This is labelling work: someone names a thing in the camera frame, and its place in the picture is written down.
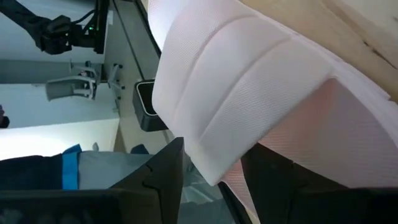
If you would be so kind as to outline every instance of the gray fabric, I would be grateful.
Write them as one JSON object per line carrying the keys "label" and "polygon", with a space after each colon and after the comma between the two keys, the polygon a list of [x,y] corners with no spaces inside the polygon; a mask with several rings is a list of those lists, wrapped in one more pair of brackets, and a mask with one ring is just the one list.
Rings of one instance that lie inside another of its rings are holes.
{"label": "gray fabric", "polygon": [[[82,152],[78,156],[79,189],[108,189],[140,168],[151,157],[152,155],[122,152]],[[189,174],[185,176],[186,183],[184,185],[186,186],[201,182],[200,180],[203,179],[197,176],[198,173],[195,170],[188,172]],[[208,186],[205,182],[198,185]],[[195,202],[182,203],[178,224],[192,223],[230,224],[233,223],[233,219],[223,199],[199,204]]]}
{"label": "gray fabric", "polygon": [[122,152],[79,154],[79,189],[108,189],[146,163],[152,155]]}

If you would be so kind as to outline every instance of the white fabric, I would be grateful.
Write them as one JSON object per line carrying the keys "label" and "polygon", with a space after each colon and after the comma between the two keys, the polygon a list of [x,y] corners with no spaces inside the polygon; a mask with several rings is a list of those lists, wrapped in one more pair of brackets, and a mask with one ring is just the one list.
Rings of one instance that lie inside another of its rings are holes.
{"label": "white fabric", "polygon": [[262,139],[348,187],[398,186],[398,106],[386,92],[240,2],[177,8],[152,102],[209,184]]}

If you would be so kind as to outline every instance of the white wall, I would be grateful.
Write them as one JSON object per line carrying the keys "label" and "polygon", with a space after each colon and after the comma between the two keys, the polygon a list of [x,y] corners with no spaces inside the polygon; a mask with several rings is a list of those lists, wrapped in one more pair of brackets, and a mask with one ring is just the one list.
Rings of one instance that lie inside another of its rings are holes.
{"label": "white wall", "polygon": [[[77,0],[18,0],[38,16],[54,19],[60,15],[70,17],[73,21],[81,18],[94,7],[94,1]],[[104,54],[97,54],[93,49],[74,47],[72,51],[60,55],[48,55],[41,52],[30,35],[3,14],[0,14],[3,32],[0,35],[0,60],[33,60],[47,62],[85,62],[103,63]]]}
{"label": "white wall", "polygon": [[105,83],[98,85],[94,101],[77,96],[48,101],[44,85],[0,84],[0,105],[11,120],[9,128],[119,118]]}
{"label": "white wall", "polygon": [[53,156],[80,144],[84,151],[97,142],[100,151],[113,151],[119,119],[106,119],[29,128],[0,129],[0,160],[22,156]]}

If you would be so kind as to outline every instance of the wooden surface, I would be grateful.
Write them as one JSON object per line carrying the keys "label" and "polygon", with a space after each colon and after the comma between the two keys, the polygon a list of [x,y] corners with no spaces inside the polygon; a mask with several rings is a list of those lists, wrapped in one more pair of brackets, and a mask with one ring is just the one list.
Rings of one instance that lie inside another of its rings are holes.
{"label": "wooden surface", "polygon": [[247,6],[324,46],[391,95],[398,103],[398,70],[375,54],[321,0],[242,0]]}
{"label": "wooden surface", "polygon": [[325,4],[375,53],[398,68],[397,0],[325,0]]}

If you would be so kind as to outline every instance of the blue fabric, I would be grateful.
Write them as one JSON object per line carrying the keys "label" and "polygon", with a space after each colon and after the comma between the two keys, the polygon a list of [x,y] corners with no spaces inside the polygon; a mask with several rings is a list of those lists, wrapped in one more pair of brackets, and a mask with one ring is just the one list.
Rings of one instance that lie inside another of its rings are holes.
{"label": "blue fabric", "polygon": [[62,189],[78,190],[78,161],[77,154],[81,153],[79,144],[70,147],[62,153]]}

